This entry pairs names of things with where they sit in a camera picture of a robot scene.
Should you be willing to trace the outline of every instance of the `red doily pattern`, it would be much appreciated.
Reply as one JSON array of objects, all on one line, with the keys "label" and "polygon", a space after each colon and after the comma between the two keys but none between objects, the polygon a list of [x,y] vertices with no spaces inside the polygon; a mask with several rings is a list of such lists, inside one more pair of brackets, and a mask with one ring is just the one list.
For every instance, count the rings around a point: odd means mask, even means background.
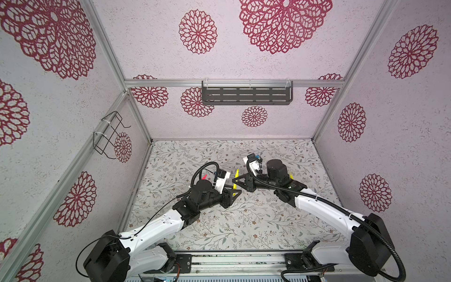
[{"label": "red doily pattern", "polygon": [[12,249],[14,244],[16,244],[17,239],[8,238],[3,242],[0,242],[0,263],[5,259],[6,255]]},{"label": "red doily pattern", "polygon": [[[134,79],[156,79],[150,75],[140,74]],[[168,91],[166,87],[137,87],[131,89],[133,97],[138,102],[149,107],[159,108],[168,102]]]},{"label": "red doily pattern", "polygon": [[206,106],[202,103],[202,89],[199,87],[191,87],[186,89],[180,97],[180,103],[185,112],[192,116],[207,116],[215,106]]},{"label": "red doily pattern", "polygon": [[132,155],[132,141],[130,137],[121,132],[117,135],[114,141],[114,153],[120,162],[127,162]]},{"label": "red doily pattern", "polygon": [[41,277],[41,269],[44,265],[43,254],[41,244],[36,244],[33,252],[27,257],[25,264],[17,273],[16,282],[35,282]]},{"label": "red doily pattern", "polygon": [[249,107],[241,115],[242,122],[249,127],[262,125],[266,121],[266,118],[268,118],[268,113],[260,106]]},{"label": "red doily pattern", "polygon": [[391,51],[388,71],[397,79],[416,74],[434,55],[437,41],[437,30],[432,26],[425,24],[409,30]]},{"label": "red doily pattern", "polygon": [[[342,79],[343,77],[339,74],[326,74],[320,76],[319,79]],[[315,107],[321,107],[323,105],[329,104],[332,97],[334,96],[337,88],[334,87],[309,87],[305,93],[305,100],[309,105]]]},{"label": "red doily pattern", "polygon": [[312,38],[332,0],[240,0],[243,32],[260,51],[286,53]]},{"label": "red doily pattern", "polygon": [[343,140],[352,142],[360,138],[366,124],[365,111],[357,103],[347,105],[338,119],[338,132]]},{"label": "red doily pattern", "polygon": [[0,24],[46,71],[78,79],[93,68],[96,41],[76,0],[0,0]]},{"label": "red doily pattern", "polygon": [[30,124],[29,115],[22,95],[0,79],[0,146],[22,137]]},{"label": "red doily pattern", "polygon": [[360,183],[360,196],[365,206],[383,212],[391,204],[391,189],[380,175],[368,174]]},{"label": "red doily pattern", "polygon": [[96,203],[97,187],[92,176],[86,171],[78,177],[78,181],[72,186],[64,202],[58,208],[53,219],[58,225],[74,227],[82,223],[92,211]]},{"label": "red doily pattern", "polygon": [[218,37],[215,22],[210,15],[199,10],[191,10],[185,14],[179,24],[179,34],[183,45],[195,54],[210,51]]}]

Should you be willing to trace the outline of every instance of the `floral patterned floor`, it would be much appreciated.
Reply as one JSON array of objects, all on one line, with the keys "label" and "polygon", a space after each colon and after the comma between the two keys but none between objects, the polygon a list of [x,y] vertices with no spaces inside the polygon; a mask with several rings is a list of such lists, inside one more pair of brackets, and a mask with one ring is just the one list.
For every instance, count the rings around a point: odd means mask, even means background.
[{"label": "floral patterned floor", "polygon": [[[153,144],[129,227],[142,225],[169,199],[187,191],[193,173],[202,164],[216,161],[234,176],[237,168],[240,174],[245,171],[242,157],[250,153],[263,157],[264,172],[267,161],[281,159],[296,180],[339,204],[309,140],[157,141]],[[303,249],[318,239],[344,238],[317,217],[283,203],[272,191],[243,190],[230,208],[217,205],[206,209],[197,222],[164,241],[174,250],[280,250]]]}]

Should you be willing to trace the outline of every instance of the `yellow marker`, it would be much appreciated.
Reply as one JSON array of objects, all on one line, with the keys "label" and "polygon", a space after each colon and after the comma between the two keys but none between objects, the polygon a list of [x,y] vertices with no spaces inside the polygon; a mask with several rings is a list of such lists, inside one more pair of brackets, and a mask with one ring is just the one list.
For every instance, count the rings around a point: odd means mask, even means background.
[{"label": "yellow marker", "polygon": [[238,176],[239,176],[239,169],[237,169],[236,170],[236,173],[235,173],[235,178],[237,178]]},{"label": "yellow marker", "polygon": [[[238,173],[238,172],[239,172],[239,169],[236,170],[235,178],[237,178],[237,177],[239,176],[239,173]],[[236,184],[233,184],[233,189],[236,190]]]}]

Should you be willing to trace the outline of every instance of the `robotic arm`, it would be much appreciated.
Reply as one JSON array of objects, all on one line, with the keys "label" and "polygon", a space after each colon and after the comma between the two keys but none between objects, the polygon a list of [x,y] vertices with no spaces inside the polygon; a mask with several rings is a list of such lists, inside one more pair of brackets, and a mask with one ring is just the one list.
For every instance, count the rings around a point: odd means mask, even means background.
[{"label": "robotic arm", "polygon": [[[192,183],[202,166],[193,176]],[[230,172],[218,168],[215,188],[207,180],[199,180],[182,199],[162,216],[136,229],[116,234],[113,230],[105,233],[97,242],[83,263],[93,282],[123,282],[149,270],[168,272],[174,267],[176,255],[167,243],[158,244],[146,250],[164,237],[191,225],[206,208],[220,204],[231,206],[241,194],[241,190],[224,188]]]},{"label": "robotic arm", "polygon": [[[301,258],[306,269],[351,264],[369,276],[381,274],[391,281],[404,281],[404,265],[395,252],[387,228],[379,216],[371,213],[366,217],[319,197],[305,184],[290,178],[281,160],[269,160],[267,174],[262,173],[260,157],[250,154],[243,160],[248,173],[234,178],[234,184],[249,192],[258,188],[274,190],[274,194],[281,201],[322,219],[347,239],[343,242],[312,242]],[[381,271],[391,255],[400,270],[398,278]]]}]

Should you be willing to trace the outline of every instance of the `red flower print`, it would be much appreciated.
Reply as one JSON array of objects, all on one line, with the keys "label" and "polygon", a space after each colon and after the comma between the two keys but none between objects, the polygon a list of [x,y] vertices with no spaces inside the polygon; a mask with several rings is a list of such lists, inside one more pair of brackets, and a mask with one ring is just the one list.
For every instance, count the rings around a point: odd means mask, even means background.
[{"label": "red flower print", "polygon": [[360,183],[360,197],[368,208],[383,212],[391,204],[391,189],[380,175],[368,174]]},{"label": "red flower print", "polygon": [[33,252],[27,257],[25,264],[16,275],[16,282],[35,282],[41,277],[42,260],[41,244],[34,246]]},{"label": "red flower print", "polygon": [[132,155],[132,142],[125,132],[117,135],[114,141],[114,153],[120,162],[126,162],[130,159]]},{"label": "red flower print", "polygon": [[312,38],[332,0],[239,0],[243,32],[260,51],[286,53]]},{"label": "red flower print", "polygon": [[58,208],[53,219],[58,225],[74,227],[87,218],[96,203],[97,187],[92,176],[86,171],[78,177],[78,181],[72,186],[64,202]]},{"label": "red flower print", "polygon": [[180,97],[180,104],[185,112],[192,116],[207,116],[215,106],[206,106],[202,103],[202,90],[199,87],[186,89]]},{"label": "red flower print", "polygon": [[241,120],[249,127],[257,127],[262,125],[266,121],[267,117],[268,113],[264,108],[260,106],[252,106],[244,110],[241,115]]},{"label": "red flower print", "polygon": [[[326,74],[320,76],[319,79],[342,79],[339,74]],[[321,107],[329,104],[334,96],[337,88],[335,87],[309,87],[305,93],[305,100],[309,105]]]},{"label": "red flower print", "polygon": [[22,95],[0,79],[0,146],[22,137],[30,124],[29,115]]},{"label": "red flower print", "polygon": [[343,140],[352,142],[360,138],[365,128],[365,111],[357,103],[347,105],[338,119],[338,132]]},{"label": "red flower print", "polygon": [[96,41],[76,0],[0,0],[0,24],[46,71],[77,80],[96,58]]},{"label": "red flower print", "polygon": [[[156,79],[150,75],[140,74],[134,79]],[[168,101],[166,87],[135,87],[130,89],[138,102],[149,108],[159,108]]]},{"label": "red flower print", "polygon": [[8,238],[3,242],[0,242],[0,263],[5,259],[6,255],[12,249],[14,244],[16,244],[17,239]]},{"label": "red flower print", "polygon": [[432,26],[425,24],[409,30],[391,51],[388,71],[397,79],[416,74],[434,55],[437,41],[437,30]]},{"label": "red flower print", "polygon": [[179,24],[179,34],[183,45],[194,54],[210,51],[218,37],[215,22],[210,15],[199,10],[185,14]]}]

